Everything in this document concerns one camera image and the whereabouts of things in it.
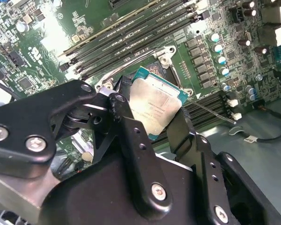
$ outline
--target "electrolytic capacitor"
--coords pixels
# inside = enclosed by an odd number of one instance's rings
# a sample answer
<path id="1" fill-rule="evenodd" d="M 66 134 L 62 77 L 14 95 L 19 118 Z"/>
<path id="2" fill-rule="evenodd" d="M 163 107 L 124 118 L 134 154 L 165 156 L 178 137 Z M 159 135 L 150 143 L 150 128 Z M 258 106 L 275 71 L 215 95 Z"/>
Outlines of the electrolytic capacitor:
<path id="1" fill-rule="evenodd" d="M 221 45 L 213 45 L 212 51 L 215 53 L 220 53 L 223 50 L 223 47 Z"/>
<path id="2" fill-rule="evenodd" d="M 254 95 L 254 94 L 255 94 L 255 88 L 253 88 L 251 85 L 246 86 L 245 91 L 246 91 L 249 95 Z"/>
<path id="3" fill-rule="evenodd" d="M 255 9 L 246 10 L 243 12 L 245 16 L 256 16 L 257 11 Z"/>
<path id="4" fill-rule="evenodd" d="M 265 47 L 256 47 L 256 48 L 254 48 L 254 51 L 256 53 L 265 55 L 267 53 L 267 48 L 265 48 Z"/>
<path id="5" fill-rule="evenodd" d="M 256 100 L 256 95 L 255 94 L 248 94 L 248 99 L 250 99 L 251 101 L 255 101 Z"/>
<path id="6" fill-rule="evenodd" d="M 20 33 L 29 31 L 29 25 L 25 22 L 18 22 L 15 27 Z"/>
<path id="7" fill-rule="evenodd" d="M 212 42 L 218 42 L 220 40 L 220 35 L 217 33 L 210 34 L 208 40 Z"/>
<path id="8" fill-rule="evenodd" d="M 253 8 L 255 6 L 255 2 L 254 1 L 246 1 L 242 4 L 243 8 L 246 9 L 250 9 Z"/>
<path id="9" fill-rule="evenodd" d="M 246 39 L 241 39 L 238 41 L 238 44 L 241 46 L 250 46 L 251 45 L 251 41 L 250 40 L 246 40 Z"/>
<path id="10" fill-rule="evenodd" d="M 222 83 L 222 84 L 221 84 L 221 89 L 222 89 L 223 91 L 229 91 L 230 87 L 229 87 L 226 83 Z"/>
<path id="11" fill-rule="evenodd" d="M 222 74 L 223 76 L 227 76 L 229 74 L 229 69 L 226 67 L 222 67 L 219 69 L 220 74 Z"/>
<path id="12" fill-rule="evenodd" d="M 221 55 L 219 55 L 219 56 L 217 56 L 217 57 L 215 58 L 215 61 L 216 61 L 217 63 L 219 63 L 219 64 L 225 64 L 225 63 L 226 63 L 226 58 L 223 57 L 223 56 L 221 56 Z"/>

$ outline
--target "black ram slot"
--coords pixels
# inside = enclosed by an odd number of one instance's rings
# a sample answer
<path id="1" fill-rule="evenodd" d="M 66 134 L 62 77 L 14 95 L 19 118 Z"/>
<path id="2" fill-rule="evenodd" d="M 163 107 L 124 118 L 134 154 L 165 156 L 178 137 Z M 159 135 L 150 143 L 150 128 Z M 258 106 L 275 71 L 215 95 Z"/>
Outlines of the black ram slot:
<path id="1" fill-rule="evenodd" d="M 109 60 L 108 62 L 101 64 L 100 66 L 96 67 L 95 69 L 89 71 L 87 74 L 83 75 L 81 79 L 83 81 L 87 80 L 88 78 L 92 77 L 96 72 L 106 68 L 106 66 L 110 66 L 111 64 L 116 63 L 119 60 L 124 59 L 125 57 L 127 57 L 131 53 L 138 52 L 139 50 L 147 47 L 149 44 L 157 41 L 158 39 L 160 39 L 160 38 L 162 38 L 164 36 L 167 36 L 167 35 L 169 35 L 171 33 L 175 33 L 176 31 L 178 31 L 181 28 L 185 27 L 189 23 L 191 23 L 191 20 L 188 20 L 188 19 L 186 19 L 185 21 L 183 21 L 181 23 L 178 23 L 177 25 L 175 25 L 175 26 L 171 27 L 169 30 L 167 30 L 165 33 L 162 32 L 162 33 L 160 33 L 158 35 L 155 35 L 152 39 L 150 39 L 148 41 L 145 41 L 142 45 L 136 46 L 135 48 L 132 48 L 130 51 L 121 53 L 116 58 L 113 58 L 113 59 Z"/>

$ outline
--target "green circuit board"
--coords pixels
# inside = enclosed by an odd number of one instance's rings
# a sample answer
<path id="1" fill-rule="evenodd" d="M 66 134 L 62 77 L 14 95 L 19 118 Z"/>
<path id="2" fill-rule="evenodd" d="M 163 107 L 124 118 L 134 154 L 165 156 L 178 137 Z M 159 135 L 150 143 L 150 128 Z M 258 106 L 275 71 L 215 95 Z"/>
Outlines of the green circuit board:
<path id="1" fill-rule="evenodd" d="M 256 16 L 235 23 L 230 9 L 243 2 L 0 0 L 0 79 L 23 98 L 72 79 L 83 79 L 96 86 L 105 74 L 141 54 L 174 46 L 177 51 L 171 60 L 182 88 L 192 90 L 189 100 L 205 99 L 226 83 L 237 93 L 246 113 L 252 103 L 245 90 L 247 85 L 255 89 L 254 99 L 264 98 L 267 102 L 281 98 L 281 87 L 272 72 L 276 64 L 272 49 L 269 47 L 265 55 L 254 51 L 262 46 L 257 34 L 257 28 L 262 25 L 259 13 L 262 3 L 255 2 Z M 210 41 L 212 33 L 219 34 L 218 43 Z M 194 46 L 187 45 L 194 39 Z M 240 46 L 238 41 L 242 39 L 250 39 L 251 45 Z M 220 44 L 223 50 L 213 52 L 215 44 Z M 199 49 L 195 56 L 191 55 L 193 48 Z M 226 58 L 225 64 L 216 62 L 219 55 Z M 160 62 L 150 56 L 104 82 L 114 83 L 140 66 L 149 67 L 156 74 L 166 74 Z M 222 68 L 229 69 L 229 74 L 221 74 Z M 208 73 L 209 82 L 199 79 L 204 72 Z M 70 139 L 60 146 L 73 159 L 78 158 Z"/>

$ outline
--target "black connector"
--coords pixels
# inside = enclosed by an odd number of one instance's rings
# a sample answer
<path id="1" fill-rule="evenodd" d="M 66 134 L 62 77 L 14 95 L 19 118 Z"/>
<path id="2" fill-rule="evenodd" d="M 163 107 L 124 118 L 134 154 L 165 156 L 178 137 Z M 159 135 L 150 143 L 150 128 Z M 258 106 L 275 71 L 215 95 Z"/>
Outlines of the black connector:
<path id="1" fill-rule="evenodd" d="M 254 109 L 259 109 L 260 107 L 265 107 L 266 102 L 263 99 L 257 100 L 252 103 Z"/>

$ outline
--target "black cable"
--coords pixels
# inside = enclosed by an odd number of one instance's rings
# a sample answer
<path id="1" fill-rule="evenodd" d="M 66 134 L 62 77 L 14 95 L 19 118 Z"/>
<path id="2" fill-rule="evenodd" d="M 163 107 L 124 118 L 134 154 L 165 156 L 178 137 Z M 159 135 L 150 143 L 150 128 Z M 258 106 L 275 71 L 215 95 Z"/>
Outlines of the black cable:
<path id="1" fill-rule="evenodd" d="M 16 93 L 14 93 L 11 89 L 9 89 L 8 87 L 4 86 L 2 83 L 0 83 L 0 88 L 2 90 L 4 90 L 5 92 L 7 92 L 8 94 L 11 95 L 12 98 L 14 98 L 15 100 L 20 100 L 21 97 L 19 95 L 17 95 Z"/>
<path id="2" fill-rule="evenodd" d="M 271 114 L 272 116 L 281 120 L 281 113 L 275 112 L 271 109 L 267 109 L 263 106 L 259 106 L 258 109 L 261 110 L 261 111 L 267 112 L 267 113 Z M 241 135 L 243 138 L 248 138 L 248 137 L 251 136 L 250 134 L 248 134 L 245 131 L 240 131 L 240 132 L 238 132 L 238 134 Z M 279 135 L 277 137 L 274 137 L 274 138 L 268 138 L 268 139 L 257 138 L 256 142 L 258 142 L 258 143 L 273 143 L 273 142 L 275 142 L 279 139 L 281 139 L 281 135 Z"/>

